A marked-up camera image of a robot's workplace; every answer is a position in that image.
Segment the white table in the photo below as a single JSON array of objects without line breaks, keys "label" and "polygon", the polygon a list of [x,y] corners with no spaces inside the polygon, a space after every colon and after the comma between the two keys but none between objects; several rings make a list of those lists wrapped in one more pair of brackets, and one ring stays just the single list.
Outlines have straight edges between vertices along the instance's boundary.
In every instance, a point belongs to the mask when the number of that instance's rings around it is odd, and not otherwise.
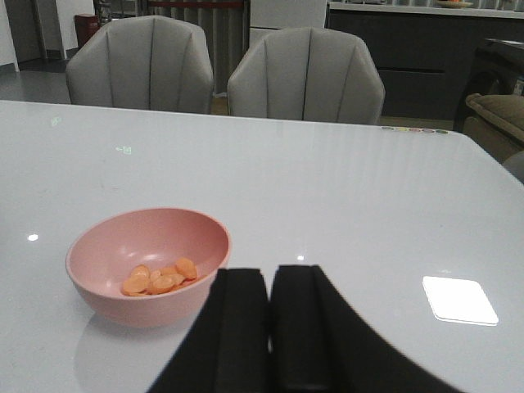
[{"label": "white table", "polygon": [[[464,392],[524,391],[524,187],[463,135],[23,102],[0,102],[0,117],[2,393],[147,389],[192,318],[109,323],[64,260],[86,228],[151,206],[221,220],[229,266],[268,284],[280,264],[320,264],[373,328]],[[436,319],[424,276],[479,282],[499,323]]]}]

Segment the gray chair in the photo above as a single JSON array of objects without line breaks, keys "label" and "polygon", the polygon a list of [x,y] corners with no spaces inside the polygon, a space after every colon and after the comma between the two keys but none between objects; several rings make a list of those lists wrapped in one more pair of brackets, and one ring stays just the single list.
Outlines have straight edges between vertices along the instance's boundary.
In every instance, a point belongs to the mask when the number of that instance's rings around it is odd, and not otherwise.
[{"label": "gray chair", "polygon": [[213,71],[204,30],[164,16],[113,20],[69,61],[73,104],[210,113]]},{"label": "gray chair", "polygon": [[518,178],[521,183],[524,183],[524,151],[513,154],[502,164],[502,166],[513,176]]},{"label": "gray chair", "polygon": [[362,39],[311,27],[265,35],[228,81],[234,116],[376,124],[384,96]]}]

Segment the bowl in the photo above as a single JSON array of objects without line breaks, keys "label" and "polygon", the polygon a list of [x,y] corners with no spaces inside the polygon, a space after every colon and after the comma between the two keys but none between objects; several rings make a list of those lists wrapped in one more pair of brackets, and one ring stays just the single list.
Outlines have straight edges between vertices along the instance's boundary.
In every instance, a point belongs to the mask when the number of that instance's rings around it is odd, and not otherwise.
[{"label": "bowl", "polygon": [[[167,325],[197,312],[206,301],[216,272],[231,250],[228,230],[194,210],[153,208],[109,218],[90,228],[71,246],[65,268],[77,291],[98,314],[123,325]],[[196,266],[194,283],[151,296],[127,296],[123,281],[144,264],[151,270],[186,257]]]}]

